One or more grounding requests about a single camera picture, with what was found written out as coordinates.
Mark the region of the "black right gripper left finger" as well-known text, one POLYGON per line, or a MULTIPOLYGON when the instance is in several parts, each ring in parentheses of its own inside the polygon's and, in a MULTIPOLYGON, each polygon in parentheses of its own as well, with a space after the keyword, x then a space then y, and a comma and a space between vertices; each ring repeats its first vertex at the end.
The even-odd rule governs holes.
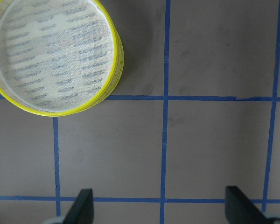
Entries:
POLYGON ((94 202, 92 189, 82 189, 64 218, 65 224, 92 224, 94 202))

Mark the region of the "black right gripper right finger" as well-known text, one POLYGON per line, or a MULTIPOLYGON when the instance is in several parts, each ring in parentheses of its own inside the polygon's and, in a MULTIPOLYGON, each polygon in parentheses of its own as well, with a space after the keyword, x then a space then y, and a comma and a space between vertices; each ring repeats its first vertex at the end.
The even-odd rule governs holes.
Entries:
POLYGON ((230 224, 267 224, 267 218, 237 186, 225 188, 225 217, 230 224))

